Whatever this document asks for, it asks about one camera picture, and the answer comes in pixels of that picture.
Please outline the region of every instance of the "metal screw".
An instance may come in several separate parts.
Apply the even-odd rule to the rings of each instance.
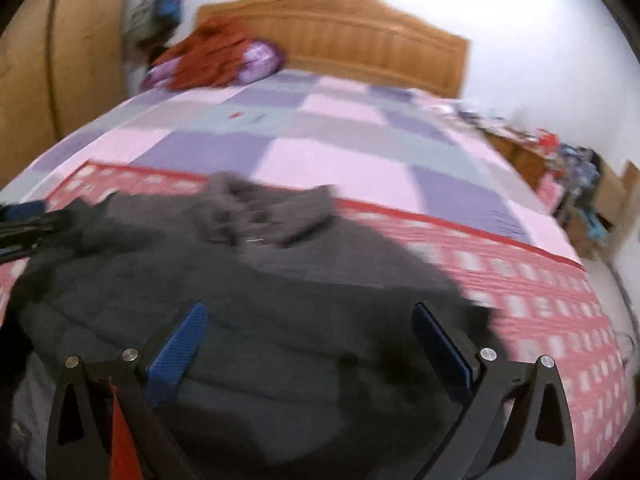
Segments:
[[[554,359],[548,355],[543,355],[540,358],[540,362],[542,363],[543,366],[546,366],[547,368],[553,368],[554,366],[556,366],[556,362],[554,361]]]
[[[483,348],[480,351],[480,357],[485,361],[495,361],[495,359],[498,357],[498,354],[495,353],[495,350],[493,348]]]
[[[65,367],[67,368],[75,368],[80,364],[80,358],[77,355],[72,355],[71,357],[67,357],[65,359]]]
[[[140,355],[140,352],[138,352],[137,348],[127,348],[123,353],[122,353],[122,358],[127,362],[130,363],[132,361],[135,361],[138,356]]]

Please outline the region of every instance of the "headboard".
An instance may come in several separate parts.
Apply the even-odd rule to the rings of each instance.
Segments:
[[[198,9],[242,18],[287,53],[287,66],[457,97],[468,41],[382,0],[236,0]]]

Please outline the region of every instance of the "wall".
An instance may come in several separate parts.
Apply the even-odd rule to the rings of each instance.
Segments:
[[[176,39],[199,5],[220,1],[185,0]],[[600,0],[386,1],[472,41],[464,98],[505,117],[526,108],[530,123],[610,153],[638,63]]]

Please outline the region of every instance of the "dark gray garment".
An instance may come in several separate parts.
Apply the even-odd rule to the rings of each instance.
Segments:
[[[283,278],[226,246],[71,209],[79,227],[46,240],[9,309],[56,377],[69,355],[117,358],[203,301],[206,340],[159,415],[206,478],[410,478],[458,414],[412,334],[414,304],[500,348],[488,311],[448,290]]]
[[[328,186],[270,189],[214,174],[192,196],[116,193],[107,215],[190,240],[236,248],[254,269],[324,283],[457,290],[442,270],[337,214]]]

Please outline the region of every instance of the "rust-colored clothing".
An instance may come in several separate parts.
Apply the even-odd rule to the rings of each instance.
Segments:
[[[242,56],[250,42],[247,30],[238,20],[209,18],[188,38],[158,57],[154,65],[182,56],[168,85],[171,90],[226,86],[242,68]]]

